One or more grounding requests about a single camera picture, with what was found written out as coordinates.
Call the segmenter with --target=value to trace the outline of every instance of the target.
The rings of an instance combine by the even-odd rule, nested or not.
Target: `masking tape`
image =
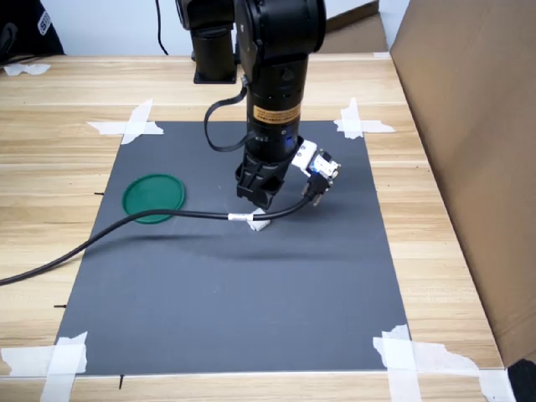
[[[20,64],[13,63],[4,66],[6,74],[10,77],[16,77],[21,73],[27,73],[30,75],[41,75],[50,68],[50,64]]]
[[[147,121],[151,113],[152,99],[143,102],[131,113],[128,121],[87,121],[102,135],[122,134],[121,144],[129,144],[142,134],[162,135],[164,130],[154,121]]]
[[[41,402],[69,402],[75,375],[84,373],[87,332],[60,338],[54,346],[3,348],[0,357],[10,368],[10,377],[46,377]]]
[[[341,109],[341,120],[336,120],[337,131],[343,131],[344,136],[351,140],[363,137],[364,132],[394,132],[392,126],[388,126],[379,120],[361,120],[359,117],[358,102],[355,98],[350,100],[346,109]]]
[[[390,59],[391,53],[389,52],[374,52],[374,57],[376,59]]]
[[[469,358],[447,351],[445,345],[412,342],[406,325],[373,338],[373,346],[387,368],[393,401],[420,402],[417,374],[423,373],[475,377],[488,401],[515,402],[506,370],[480,370]]]

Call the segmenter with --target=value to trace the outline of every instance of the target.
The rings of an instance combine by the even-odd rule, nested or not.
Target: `electrical cable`
[[[219,109],[222,106],[230,106],[230,105],[236,105],[237,103],[240,103],[245,98],[247,93],[248,93],[247,80],[245,78],[243,78],[242,79],[242,90],[240,91],[240,93],[237,96],[235,96],[234,98],[220,100],[220,101],[214,103],[213,105],[211,105],[209,107],[209,109],[207,110],[207,113],[204,115],[204,122],[203,122],[203,124],[204,124],[204,136],[207,137],[207,142],[209,143],[209,146],[212,149],[214,149],[216,152],[232,152],[232,151],[236,151],[237,149],[242,148],[249,140],[252,140],[252,139],[254,139],[256,137],[254,132],[248,132],[236,144],[228,145],[228,146],[225,146],[225,147],[219,147],[219,146],[215,145],[210,140],[210,137],[209,137],[208,124],[209,124],[210,116],[217,109]]]
[[[160,2],[159,0],[154,0],[154,2],[157,5],[157,21],[158,21],[158,44],[160,45],[160,49],[162,49],[162,52],[166,54],[166,56],[169,56],[166,48],[164,48],[164,45],[162,44],[162,20],[160,16]]]
[[[270,214],[255,214],[253,215],[253,220],[259,221],[259,220],[273,220],[273,219],[284,218],[302,209],[303,207],[305,207],[307,204],[311,202],[312,199],[313,199],[312,194],[306,194],[306,196],[302,198],[299,203],[291,206],[290,208],[283,209],[281,211],[270,213]],[[57,258],[54,261],[50,261],[48,264],[42,265],[39,268],[34,268],[31,271],[23,272],[22,274],[18,274],[15,276],[10,276],[9,278],[1,279],[0,286],[9,285],[15,282],[23,281],[25,279],[32,278],[34,276],[41,275],[45,272],[51,271],[54,268],[57,268],[59,265],[66,262],[67,260],[69,260],[70,258],[77,255],[81,251],[85,250],[90,245],[93,245],[96,241],[102,239],[104,236],[108,235],[109,233],[113,232],[116,229],[119,229],[121,226],[128,224],[129,222],[132,222],[133,220],[140,219],[146,216],[151,216],[151,215],[173,215],[173,216],[180,216],[184,218],[229,220],[229,214],[222,214],[222,213],[180,211],[180,210],[175,210],[175,209],[151,209],[148,211],[138,212],[137,214],[128,215],[125,218],[118,220],[114,224],[111,224],[107,228],[97,233],[95,236],[90,237],[87,241],[85,241],[78,247],[69,251],[67,254],[62,255],[61,257]]]

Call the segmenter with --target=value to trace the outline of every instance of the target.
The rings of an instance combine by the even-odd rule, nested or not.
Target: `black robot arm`
[[[237,0],[240,59],[249,82],[237,194],[268,209],[303,139],[301,105],[309,54],[326,31],[323,0]]]
[[[196,84],[233,84],[236,63],[231,30],[233,0],[175,0],[181,24],[192,36]]]

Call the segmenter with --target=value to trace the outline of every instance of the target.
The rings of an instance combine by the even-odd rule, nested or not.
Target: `orange label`
[[[259,106],[253,106],[253,117],[267,124],[285,124],[297,119],[301,111],[302,104],[287,111],[267,111]]]

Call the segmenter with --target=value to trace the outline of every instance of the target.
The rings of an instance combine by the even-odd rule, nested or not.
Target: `white wall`
[[[332,17],[369,0],[325,0]],[[154,0],[41,0],[66,54],[158,55]],[[162,43],[170,54],[190,55],[189,32],[178,20],[175,0],[160,0]]]
[[[410,0],[379,0],[379,13],[384,23],[385,38],[389,49],[393,46],[400,23]]]

